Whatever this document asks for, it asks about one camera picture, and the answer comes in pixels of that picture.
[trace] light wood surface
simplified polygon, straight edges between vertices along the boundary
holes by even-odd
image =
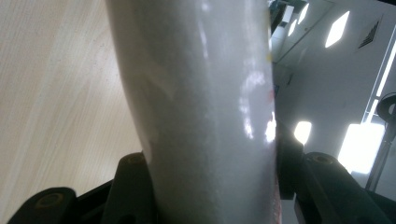
[[[78,195],[140,151],[104,1],[0,1],[0,223],[42,189]]]

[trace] ceiling light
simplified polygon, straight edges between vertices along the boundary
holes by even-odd
[[[306,4],[306,6],[301,11],[300,18],[298,19],[298,24],[300,24],[304,20],[305,15],[306,15],[306,11],[308,11],[308,7],[309,7],[309,3]]]
[[[344,29],[347,25],[347,17],[349,16],[349,11],[341,16],[332,24],[332,29],[330,30],[329,36],[326,41],[326,48],[333,45],[335,42],[341,39],[343,36]]]
[[[384,76],[382,76],[381,82],[379,83],[378,91],[376,92],[376,96],[380,96],[382,93],[382,90],[384,90],[385,83],[387,82],[388,75],[390,68],[392,67],[393,60],[395,59],[396,55],[396,40],[395,43],[393,44],[392,52],[390,53],[388,62],[387,62],[387,67],[385,67],[384,71]]]
[[[378,100],[375,99],[373,101],[372,108],[370,109],[369,116],[366,119],[366,123],[371,123],[377,105],[378,105]]]
[[[294,131],[294,136],[303,145],[305,145],[305,143],[308,141],[309,134],[311,134],[311,127],[312,124],[308,121],[300,121],[297,124],[297,127]]]
[[[290,35],[294,32],[294,28],[296,28],[296,23],[297,23],[297,20],[295,20],[295,21],[291,24],[290,29],[289,29],[288,36],[290,36]]]
[[[293,15],[294,7],[286,6],[285,12],[283,13],[282,21],[288,23],[290,21],[291,16]]]
[[[368,174],[384,135],[381,124],[350,124],[338,160],[351,173]]]

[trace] glossy white surface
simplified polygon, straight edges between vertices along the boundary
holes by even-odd
[[[107,1],[166,223],[271,223],[274,95],[264,1]]]

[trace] wood grain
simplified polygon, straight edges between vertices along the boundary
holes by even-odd
[[[141,150],[103,1],[0,1],[0,223],[42,189],[82,194]]]

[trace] white cylindrical object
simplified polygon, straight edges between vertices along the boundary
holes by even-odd
[[[274,222],[266,1],[106,3],[163,223]]]

